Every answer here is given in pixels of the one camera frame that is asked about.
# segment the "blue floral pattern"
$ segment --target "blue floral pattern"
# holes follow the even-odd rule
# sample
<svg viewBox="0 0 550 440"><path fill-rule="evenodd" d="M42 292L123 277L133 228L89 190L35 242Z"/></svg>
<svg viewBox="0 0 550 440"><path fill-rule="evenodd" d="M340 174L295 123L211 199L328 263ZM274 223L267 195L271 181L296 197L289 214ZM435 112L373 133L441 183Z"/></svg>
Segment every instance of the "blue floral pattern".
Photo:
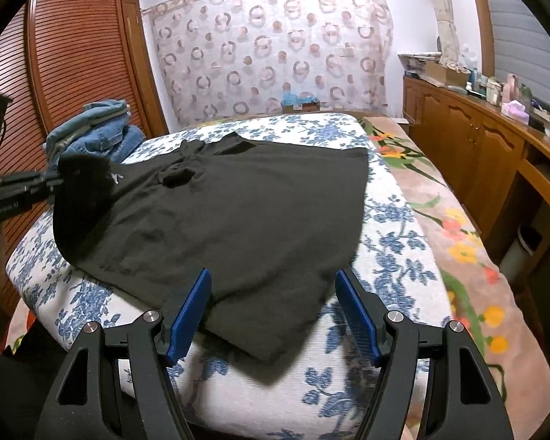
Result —
<svg viewBox="0 0 550 440"><path fill-rule="evenodd" d="M368 149L365 211L352 268L365 290L418 322L440 326L450 316L446 290L414 214L357 121L344 114L301 114L224 122L145 141L126 164L168 153L183 140L242 137ZM57 250L45 212L16 247L7 273L50 334L69 348L90 320L131 323L147 306L70 266ZM121 360L122 388L133 395L130 365ZM412 405L421 408L427 363L419 363ZM273 372L280 372L276 379ZM377 382L358 355L335 296L291 367L263 365L198 333L188 355L169 370L186 417L224 432L271 440L341 439L354 434Z"/></svg>

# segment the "trash bin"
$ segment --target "trash bin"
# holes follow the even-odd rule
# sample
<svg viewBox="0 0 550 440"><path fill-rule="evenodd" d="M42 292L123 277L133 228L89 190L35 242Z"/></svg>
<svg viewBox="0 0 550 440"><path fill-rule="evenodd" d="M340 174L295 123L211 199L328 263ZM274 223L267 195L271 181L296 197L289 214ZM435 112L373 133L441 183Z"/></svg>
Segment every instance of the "trash bin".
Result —
<svg viewBox="0 0 550 440"><path fill-rule="evenodd" d="M499 264L499 271L512 285L528 259L534 254L542 241L542 235L528 224L522 224L517 229L517 238Z"/></svg>

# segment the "floral bedspread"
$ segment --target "floral bedspread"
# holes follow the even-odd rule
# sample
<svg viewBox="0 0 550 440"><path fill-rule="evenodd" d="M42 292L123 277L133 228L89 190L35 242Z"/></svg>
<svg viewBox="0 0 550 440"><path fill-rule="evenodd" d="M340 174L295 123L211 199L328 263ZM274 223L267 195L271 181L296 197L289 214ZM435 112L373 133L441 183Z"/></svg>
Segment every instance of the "floral bedspread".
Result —
<svg viewBox="0 0 550 440"><path fill-rule="evenodd" d="M389 118L361 121L416 213L452 305L505 399L516 440L550 411L550 369L512 291L440 172Z"/></svg>
<svg viewBox="0 0 550 440"><path fill-rule="evenodd" d="M351 116L287 115L188 129L147 140L125 163L168 153L184 139L212 142L233 131L256 140L336 149L366 147L369 177L361 242L352 267L364 288L377 292L388 308L435 326L450 319L440 271L414 212L373 142ZM7 273L25 303L65 348L90 320L104 327L122 325L148 309L67 264L53 239L51 212L43 214L18 245ZM122 387L130 392L129 363L122 362L120 371ZM422 409L427 372L428 362L420 361L411 405L413 422ZM378 378L356 352L332 293L305 343L274 364L261 364L198 333L188 355L169 369L169 377L190 421L274 440L352 435Z"/></svg>

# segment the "orange flower print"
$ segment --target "orange flower print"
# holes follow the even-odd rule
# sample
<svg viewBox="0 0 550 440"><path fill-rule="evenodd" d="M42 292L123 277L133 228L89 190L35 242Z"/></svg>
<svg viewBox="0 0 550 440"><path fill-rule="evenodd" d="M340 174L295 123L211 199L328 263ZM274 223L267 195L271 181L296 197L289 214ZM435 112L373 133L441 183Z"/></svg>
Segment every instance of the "orange flower print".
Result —
<svg viewBox="0 0 550 440"><path fill-rule="evenodd" d="M490 285L496 285L499 281L499 271L494 270L488 266L483 266L483 271L485 273L485 278Z"/></svg>
<svg viewBox="0 0 550 440"><path fill-rule="evenodd" d="M461 224L453 218L444 218L442 227L444 228L444 236L455 242L460 242L465 238L465 234L461 232Z"/></svg>
<svg viewBox="0 0 550 440"><path fill-rule="evenodd" d="M470 333L470 321L467 317L453 316L452 319L455 320L455 321L460 321L462 323L462 325L465 326L465 329Z"/></svg>
<svg viewBox="0 0 550 440"><path fill-rule="evenodd" d="M496 335L493 338L487 338L487 342L489 343L489 348L493 354L503 354L503 352L507 351L509 346L507 339L501 335Z"/></svg>
<svg viewBox="0 0 550 440"><path fill-rule="evenodd" d="M405 154L400 153L395 149L383 151L382 154L383 154L383 157L394 157L396 159L405 159Z"/></svg>
<svg viewBox="0 0 550 440"><path fill-rule="evenodd" d="M370 135L369 139L373 140L374 142L379 142L380 140L387 139L387 137L391 138L394 137L394 135L392 133L379 132L379 135Z"/></svg>

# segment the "patterned wall cover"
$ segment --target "patterned wall cover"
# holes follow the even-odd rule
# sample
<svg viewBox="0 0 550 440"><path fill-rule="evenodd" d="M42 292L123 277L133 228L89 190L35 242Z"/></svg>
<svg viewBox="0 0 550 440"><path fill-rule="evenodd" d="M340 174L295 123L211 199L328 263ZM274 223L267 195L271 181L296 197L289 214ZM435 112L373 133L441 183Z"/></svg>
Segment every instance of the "patterned wall cover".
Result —
<svg viewBox="0 0 550 440"><path fill-rule="evenodd" d="M182 126L280 113L286 90L335 109L386 105L385 0L170 0L145 13Z"/></svg>

